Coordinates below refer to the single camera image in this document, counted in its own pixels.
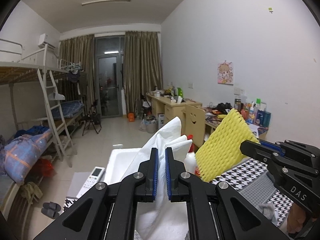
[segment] red plastic bag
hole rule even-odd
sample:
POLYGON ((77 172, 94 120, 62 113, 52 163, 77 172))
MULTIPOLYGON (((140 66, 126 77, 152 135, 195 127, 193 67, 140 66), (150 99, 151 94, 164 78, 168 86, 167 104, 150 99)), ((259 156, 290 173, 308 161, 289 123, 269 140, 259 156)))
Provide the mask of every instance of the red plastic bag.
POLYGON ((57 174, 52 166, 52 163, 47 159, 37 160, 36 164, 32 167, 31 172, 39 176, 50 178, 57 174))

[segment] curtain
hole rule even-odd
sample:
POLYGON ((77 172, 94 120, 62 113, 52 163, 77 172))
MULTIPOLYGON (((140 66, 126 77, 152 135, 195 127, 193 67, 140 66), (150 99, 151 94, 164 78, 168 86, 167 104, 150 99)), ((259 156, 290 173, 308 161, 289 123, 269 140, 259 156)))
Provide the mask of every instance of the curtain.
POLYGON ((162 89, 162 68, 156 32, 126 32, 124 36, 124 95, 127 113, 135 111, 140 95, 162 89))
MULTIPOLYGON (((61 41, 59 48, 59 55, 62 59, 73 63, 81 63, 81 68, 84 70, 86 80, 83 84, 80 79, 80 86, 85 86, 85 108, 90 109, 94 102, 94 34, 79 36, 71 39, 61 41)), ((79 99, 77 84, 67 80, 59 81, 59 93, 66 97, 66 101, 73 101, 79 99)))

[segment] silver bolt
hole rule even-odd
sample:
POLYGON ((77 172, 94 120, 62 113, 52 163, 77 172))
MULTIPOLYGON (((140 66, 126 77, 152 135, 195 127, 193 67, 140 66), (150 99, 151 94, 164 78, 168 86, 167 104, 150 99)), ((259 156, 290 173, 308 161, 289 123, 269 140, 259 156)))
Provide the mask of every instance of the silver bolt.
POLYGON ((226 188, 229 187, 229 184, 226 183, 226 182, 224 182, 224 181, 222 181, 222 182, 220 182, 220 183, 218 184, 218 186, 219 186, 219 188, 221 188, 221 189, 226 189, 226 188))
POLYGON ((184 178, 184 179, 188 179, 188 178, 190 178, 190 173, 189 172, 183 172, 183 173, 181 173, 180 174, 180 176, 182 177, 182 178, 184 178))
POLYGON ((106 184, 103 182, 99 182, 96 184, 96 189, 104 189, 106 187, 106 184))
POLYGON ((143 177, 143 173, 138 171, 138 172, 134 173, 133 176, 136 179, 141 179, 143 177))

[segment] ceiling light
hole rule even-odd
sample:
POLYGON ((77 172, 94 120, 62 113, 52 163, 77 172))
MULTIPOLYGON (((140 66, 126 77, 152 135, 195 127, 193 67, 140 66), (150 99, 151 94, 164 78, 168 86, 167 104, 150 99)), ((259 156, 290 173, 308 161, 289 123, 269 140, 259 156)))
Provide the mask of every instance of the ceiling light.
POLYGON ((88 4, 101 3, 101 2, 131 2, 131 0, 96 0, 96 1, 84 2, 81 5, 85 6, 88 4))
POLYGON ((113 53, 119 53, 119 51, 105 51, 104 54, 113 54, 113 53))

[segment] anime girl picture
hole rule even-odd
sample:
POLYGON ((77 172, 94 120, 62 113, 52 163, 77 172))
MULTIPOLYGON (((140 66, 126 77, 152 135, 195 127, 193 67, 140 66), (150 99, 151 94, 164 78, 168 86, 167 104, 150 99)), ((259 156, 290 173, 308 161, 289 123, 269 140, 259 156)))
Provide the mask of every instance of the anime girl picture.
POLYGON ((233 85, 233 63, 223 62, 218 64, 218 84, 233 85))

